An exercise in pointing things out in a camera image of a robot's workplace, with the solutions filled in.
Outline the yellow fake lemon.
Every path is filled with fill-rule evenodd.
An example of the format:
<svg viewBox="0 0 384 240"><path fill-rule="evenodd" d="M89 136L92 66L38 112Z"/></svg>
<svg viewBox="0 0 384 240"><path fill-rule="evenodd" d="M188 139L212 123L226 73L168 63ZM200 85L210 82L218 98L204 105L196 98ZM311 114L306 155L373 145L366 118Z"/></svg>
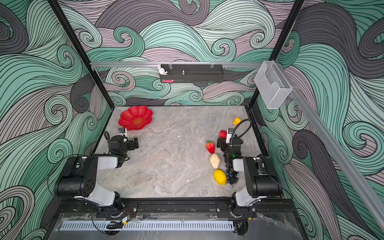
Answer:
<svg viewBox="0 0 384 240"><path fill-rule="evenodd" d="M227 183L227 175L224 171L216 169L214 171L214 179L215 181L222 186L225 186Z"/></svg>

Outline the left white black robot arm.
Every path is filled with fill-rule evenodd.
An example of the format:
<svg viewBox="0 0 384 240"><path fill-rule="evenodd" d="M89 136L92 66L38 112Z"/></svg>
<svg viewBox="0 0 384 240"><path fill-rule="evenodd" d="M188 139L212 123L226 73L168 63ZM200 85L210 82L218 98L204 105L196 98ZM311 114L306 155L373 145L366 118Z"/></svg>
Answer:
<svg viewBox="0 0 384 240"><path fill-rule="evenodd" d="M120 194L110 191L97 183L97 174L102 170L122 167L130 159L128 151L139 148L138 138L128 139L117 135L110 137L105 131L109 153L89 156L69 157L54 185L54 194L58 198L83 199L100 208L115 207L123 210Z"/></svg>

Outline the beige fake pear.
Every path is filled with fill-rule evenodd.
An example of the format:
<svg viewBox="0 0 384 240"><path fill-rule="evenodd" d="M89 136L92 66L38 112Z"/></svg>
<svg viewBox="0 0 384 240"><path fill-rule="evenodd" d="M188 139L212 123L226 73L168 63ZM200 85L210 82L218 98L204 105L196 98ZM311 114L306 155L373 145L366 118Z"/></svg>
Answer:
<svg viewBox="0 0 384 240"><path fill-rule="evenodd" d="M221 159L218 154L214 153L209 158L210 163L214 169L218 169L221 163Z"/></svg>

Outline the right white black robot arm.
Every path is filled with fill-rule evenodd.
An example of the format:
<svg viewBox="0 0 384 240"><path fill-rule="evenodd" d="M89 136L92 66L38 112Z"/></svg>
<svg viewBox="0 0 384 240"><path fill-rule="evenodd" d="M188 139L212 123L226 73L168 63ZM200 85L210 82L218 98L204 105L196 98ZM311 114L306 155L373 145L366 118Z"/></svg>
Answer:
<svg viewBox="0 0 384 240"><path fill-rule="evenodd" d="M280 197L283 187L278 183L273 164L262 155L240 158L242 143L237 137L228 143L221 138L217 140L217 148L224 153L227 183L233 185L239 181L240 174L244 175L245 187L233 194L235 206L251 207L261 200Z"/></svg>

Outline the red fake apple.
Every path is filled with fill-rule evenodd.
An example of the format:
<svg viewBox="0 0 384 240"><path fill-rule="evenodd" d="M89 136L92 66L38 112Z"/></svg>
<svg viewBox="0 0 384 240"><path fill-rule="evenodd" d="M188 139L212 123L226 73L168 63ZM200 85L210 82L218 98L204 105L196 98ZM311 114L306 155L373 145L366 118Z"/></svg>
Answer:
<svg viewBox="0 0 384 240"><path fill-rule="evenodd" d="M227 134L228 134L227 131L221 130L220 133L219 133L219 137L220 137L222 140L226 140L226 139L227 139Z"/></svg>

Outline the red flower-shaped fruit bowl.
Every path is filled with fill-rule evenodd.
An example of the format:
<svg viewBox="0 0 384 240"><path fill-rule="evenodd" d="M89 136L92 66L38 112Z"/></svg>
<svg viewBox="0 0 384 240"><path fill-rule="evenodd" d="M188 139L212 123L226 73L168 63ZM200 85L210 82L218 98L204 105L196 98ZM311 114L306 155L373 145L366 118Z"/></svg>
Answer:
<svg viewBox="0 0 384 240"><path fill-rule="evenodd" d="M146 106L132 106L123 111L118 124L128 131L141 130L152 122L153 111Z"/></svg>

